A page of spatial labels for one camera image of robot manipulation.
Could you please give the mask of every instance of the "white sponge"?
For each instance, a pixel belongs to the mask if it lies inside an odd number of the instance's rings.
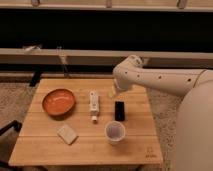
[[[77,137],[77,133],[70,128],[68,125],[63,125],[58,131],[57,134],[67,143],[71,144]]]

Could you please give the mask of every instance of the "bottle cap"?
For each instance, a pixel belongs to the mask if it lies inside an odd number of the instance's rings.
[[[98,121],[98,117],[97,116],[92,116],[92,122],[93,123],[97,123]]]

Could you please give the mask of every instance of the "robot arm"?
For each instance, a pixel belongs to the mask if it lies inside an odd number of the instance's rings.
[[[130,55],[114,70],[116,93],[131,89],[132,84],[161,90],[178,96],[186,95],[200,83],[213,80],[213,71],[204,69],[145,69],[143,59]]]
[[[138,84],[185,96],[178,112],[171,171],[213,170],[213,71],[202,69],[145,69],[131,55],[113,74],[114,92]]]

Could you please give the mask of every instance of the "small bottle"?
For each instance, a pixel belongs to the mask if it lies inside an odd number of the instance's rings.
[[[97,91],[90,91],[90,114],[93,123],[98,122],[99,115],[99,95]]]

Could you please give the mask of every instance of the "chair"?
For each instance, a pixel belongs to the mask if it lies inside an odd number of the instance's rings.
[[[16,132],[19,132],[21,130],[22,124],[16,120],[10,122],[9,124],[7,124],[6,126],[4,126],[3,128],[0,129],[0,136],[2,134],[4,134],[5,132],[7,132],[12,127],[14,128],[14,130]],[[21,168],[18,168],[18,167],[9,166],[8,163],[3,162],[3,161],[0,161],[0,167],[11,169],[12,171],[21,171],[22,170]]]

